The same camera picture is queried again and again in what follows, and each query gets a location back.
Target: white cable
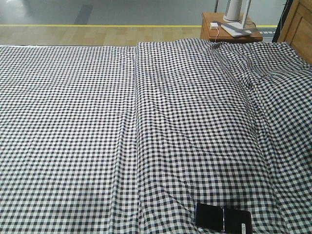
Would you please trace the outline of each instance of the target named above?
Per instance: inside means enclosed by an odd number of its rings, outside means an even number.
[[[220,35],[219,26],[217,27],[217,30],[218,30],[218,34],[216,35],[214,42],[216,42],[217,37]]]

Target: white lamp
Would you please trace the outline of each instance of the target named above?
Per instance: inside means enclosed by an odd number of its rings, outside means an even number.
[[[247,30],[245,28],[248,12],[250,8],[250,3],[251,3],[251,0],[247,0],[242,23],[239,23],[235,21],[238,21],[242,0],[229,0],[228,2],[228,7],[227,7],[227,10],[223,19],[225,21],[230,21],[231,23],[225,23],[221,25],[221,27],[225,31],[227,31],[229,34],[231,34],[231,36],[234,38],[247,36],[252,33],[250,30]]]

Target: checkered fabric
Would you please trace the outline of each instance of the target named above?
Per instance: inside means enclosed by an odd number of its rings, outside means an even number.
[[[0,47],[0,233],[312,232],[311,90],[285,43]]]
[[[284,43],[140,43],[143,232],[210,233],[197,202],[250,211],[254,233],[312,232],[311,71]]]
[[[135,48],[0,48],[0,233],[136,233]]]

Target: power adapter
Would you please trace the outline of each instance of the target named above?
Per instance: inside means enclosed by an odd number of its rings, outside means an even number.
[[[218,23],[214,23],[214,22],[211,22],[211,23],[210,23],[210,29],[211,29],[211,30],[213,30],[213,29],[218,30],[218,27],[219,27],[219,26],[218,26]]]

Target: wooden floor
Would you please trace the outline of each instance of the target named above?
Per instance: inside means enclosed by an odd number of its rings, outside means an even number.
[[[2,45],[135,46],[140,41],[173,41],[199,36],[200,27],[0,27]]]

